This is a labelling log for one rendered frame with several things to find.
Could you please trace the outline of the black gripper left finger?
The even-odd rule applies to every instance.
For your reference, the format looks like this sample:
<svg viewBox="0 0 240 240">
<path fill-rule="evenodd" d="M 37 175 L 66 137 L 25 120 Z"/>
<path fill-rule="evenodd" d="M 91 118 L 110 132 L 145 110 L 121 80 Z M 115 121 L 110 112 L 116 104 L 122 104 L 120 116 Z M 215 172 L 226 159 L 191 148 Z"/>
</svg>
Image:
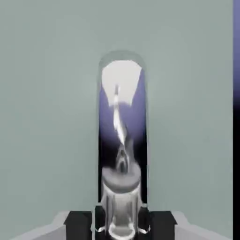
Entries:
<svg viewBox="0 0 240 240">
<path fill-rule="evenodd" d="M 105 211 L 96 206 L 93 211 L 62 211 L 52 223 L 37 227 L 11 240 L 105 240 Z"/>
</svg>

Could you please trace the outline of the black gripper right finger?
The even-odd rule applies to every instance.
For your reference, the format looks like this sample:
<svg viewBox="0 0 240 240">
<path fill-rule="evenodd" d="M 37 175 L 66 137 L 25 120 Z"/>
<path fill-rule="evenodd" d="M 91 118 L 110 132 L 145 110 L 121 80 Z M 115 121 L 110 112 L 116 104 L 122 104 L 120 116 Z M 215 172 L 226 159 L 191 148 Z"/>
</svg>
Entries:
<svg viewBox="0 0 240 240">
<path fill-rule="evenodd" d="M 180 211 L 149 211 L 141 207 L 139 240 L 228 240 L 227 237 L 188 222 Z"/>
</svg>

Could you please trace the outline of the shiny curved metal handle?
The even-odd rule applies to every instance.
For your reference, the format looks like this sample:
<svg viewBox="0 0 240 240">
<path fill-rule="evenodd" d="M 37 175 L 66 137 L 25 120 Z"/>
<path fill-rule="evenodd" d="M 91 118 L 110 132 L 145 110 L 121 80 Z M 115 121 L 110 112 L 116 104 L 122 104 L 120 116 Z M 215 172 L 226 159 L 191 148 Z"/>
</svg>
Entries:
<svg viewBox="0 0 240 240">
<path fill-rule="evenodd" d="M 135 52 L 115 50 L 99 63 L 96 240 L 149 235 L 145 76 Z"/>
</svg>

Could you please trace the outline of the pale grey-green cabinet door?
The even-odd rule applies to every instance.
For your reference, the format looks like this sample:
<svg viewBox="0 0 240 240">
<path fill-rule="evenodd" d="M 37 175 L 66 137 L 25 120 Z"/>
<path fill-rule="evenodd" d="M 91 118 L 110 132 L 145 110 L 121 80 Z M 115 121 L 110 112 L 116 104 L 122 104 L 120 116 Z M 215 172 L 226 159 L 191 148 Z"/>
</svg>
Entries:
<svg viewBox="0 0 240 240">
<path fill-rule="evenodd" d="M 233 236 L 233 0 L 0 0 L 0 240 L 98 198 L 98 66 L 143 59 L 148 205 Z"/>
</svg>

